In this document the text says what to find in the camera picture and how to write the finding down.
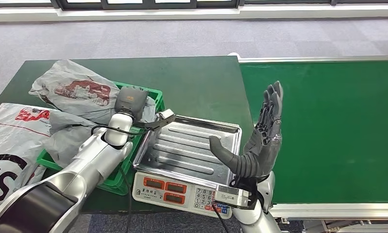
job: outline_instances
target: gray carpet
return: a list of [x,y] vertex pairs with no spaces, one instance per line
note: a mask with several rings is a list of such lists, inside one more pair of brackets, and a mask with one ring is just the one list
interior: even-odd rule
[[[388,19],[0,24],[0,93],[25,60],[231,52],[242,57],[388,55]],[[119,233],[125,222],[125,216],[81,216],[71,233]],[[228,224],[233,233],[239,232],[234,219]],[[301,228],[299,222],[292,224]],[[216,233],[222,232],[222,226],[217,219],[181,212],[136,215],[131,231]]]

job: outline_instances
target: white plastic bag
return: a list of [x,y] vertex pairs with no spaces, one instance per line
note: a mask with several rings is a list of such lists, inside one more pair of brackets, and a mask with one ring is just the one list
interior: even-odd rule
[[115,114],[118,93],[112,81],[70,60],[55,62],[29,91],[63,112],[105,125]]
[[0,105],[0,204],[26,183],[37,182],[45,169],[36,159],[41,141],[50,136],[50,109]]

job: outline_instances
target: humanoid robot hand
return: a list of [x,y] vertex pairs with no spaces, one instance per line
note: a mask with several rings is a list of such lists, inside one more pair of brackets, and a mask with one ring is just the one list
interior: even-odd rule
[[211,152],[236,175],[244,178],[267,177],[281,147],[281,114],[283,88],[279,81],[264,91],[264,102],[253,133],[245,144],[244,155],[237,156],[221,145],[215,136],[209,137]]

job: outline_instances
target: scale keypad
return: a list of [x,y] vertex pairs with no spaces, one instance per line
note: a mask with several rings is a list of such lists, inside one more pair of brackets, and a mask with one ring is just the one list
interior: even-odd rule
[[194,208],[214,211],[212,205],[215,204],[219,213],[228,213],[228,206],[214,203],[214,198],[215,191],[196,187]]

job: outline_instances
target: red print on bag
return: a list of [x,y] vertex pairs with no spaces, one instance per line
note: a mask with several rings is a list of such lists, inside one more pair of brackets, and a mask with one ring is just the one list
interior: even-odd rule
[[102,85],[93,81],[73,81],[70,85],[59,85],[55,89],[55,94],[71,99],[92,100],[99,106],[109,104],[110,86]]
[[39,110],[36,108],[23,108],[19,114],[15,117],[15,120],[31,121],[39,119],[49,119],[50,112],[49,110]]

